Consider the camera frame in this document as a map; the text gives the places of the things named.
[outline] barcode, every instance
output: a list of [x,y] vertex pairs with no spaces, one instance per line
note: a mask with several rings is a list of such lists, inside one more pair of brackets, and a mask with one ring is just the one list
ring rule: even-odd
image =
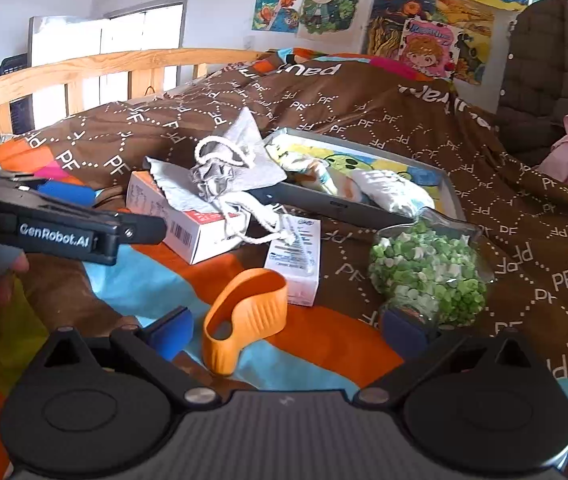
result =
[[190,247],[193,240],[193,235],[176,222],[171,221],[171,233],[177,237],[186,247]]

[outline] wooden bed rail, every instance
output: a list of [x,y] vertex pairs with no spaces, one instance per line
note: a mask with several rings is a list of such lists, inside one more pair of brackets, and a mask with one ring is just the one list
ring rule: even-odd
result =
[[54,85],[65,85],[69,115],[83,108],[82,81],[119,72],[128,72],[128,98],[146,95],[149,87],[163,88],[163,69],[193,65],[193,78],[206,74],[208,64],[253,61],[261,52],[218,48],[173,48],[116,52],[78,57],[49,65],[26,68],[0,77],[0,133],[11,133],[9,103]]

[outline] colorful bedsheet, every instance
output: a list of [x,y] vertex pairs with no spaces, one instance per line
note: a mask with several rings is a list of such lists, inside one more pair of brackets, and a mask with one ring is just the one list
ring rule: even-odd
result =
[[[491,116],[443,80],[419,80],[388,60],[285,50],[207,78],[174,97],[112,103],[0,145],[0,168],[82,182],[100,207],[124,205],[130,172],[149,155],[192,166],[196,140],[223,132],[248,106],[264,135],[281,126],[353,140],[446,170],[497,284],[476,329],[515,326],[557,378],[568,380],[568,187],[507,155]],[[229,379],[202,366],[196,331],[177,366],[227,394],[233,388],[343,388],[352,394],[401,364],[377,326],[380,298],[366,278],[370,230],[322,219],[317,306],[291,306],[284,331],[242,354]],[[264,246],[243,246],[196,266],[163,245],[124,247],[101,267],[32,255],[0,320],[0,407],[57,326],[105,335],[173,308],[201,320],[232,277],[260,267]],[[0,478],[8,458],[0,444]]]

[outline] metal tray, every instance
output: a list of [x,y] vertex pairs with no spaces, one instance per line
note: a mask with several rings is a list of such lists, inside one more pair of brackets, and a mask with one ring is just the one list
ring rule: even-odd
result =
[[[294,137],[300,137],[311,141],[311,144],[318,148],[333,149],[336,152],[345,155],[365,156],[367,158],[376,158],[388,160],[398,164],[403,164],[411,168],[419,170],[428,170],[438,175],[439,184],[439,200],[443,209],[443,213],[450,218],[465,221],[464,211],[454,192],[454,187],[445,171],[406,158],[394,153],[385,152],[372,146],[364,146],[349,140],[335,139],[323,135],[294,130],[292,128],[282,128],[269,135],[265,140],[265,144],[270,144],[276,137],[288,134]],[[377,206],[366,205],[358,202],[351,202],[344,198],[328,195],[320,191],[307,189],[297,184],[288,182],[280,182],[275,186],[253,189],[250,193],[262,203],[282,203],[291,205],[308,212],[320,214],[347,222],[354,226],[365,227],[371,229],[382,229],[388,226],[406,224],[412,222],[413,218],[403,215],[389,213]]]

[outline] white cardboard box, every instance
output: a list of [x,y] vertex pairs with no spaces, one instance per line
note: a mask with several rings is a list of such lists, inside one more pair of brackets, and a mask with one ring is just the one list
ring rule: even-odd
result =
[[[313,306],[320,281],[321,222],[301,216],[288,218],[295,223],[301,240],[296,240],[292,246],[282,240],[273,240],[264,268],[276,270],[285,277],[288,303]],[[308,268],[302,251],[306,252]]]
[[[126,207],[132,213],[161,216],[166,222],[164,243],[189,264],[208,260],[235,249],[241,239],[227,232],[224,217],[219,213],[177,211],[173,209],[147,171],[134,171],[128,184]],[[249,214],[231,215],[231,225],[246,233]]]

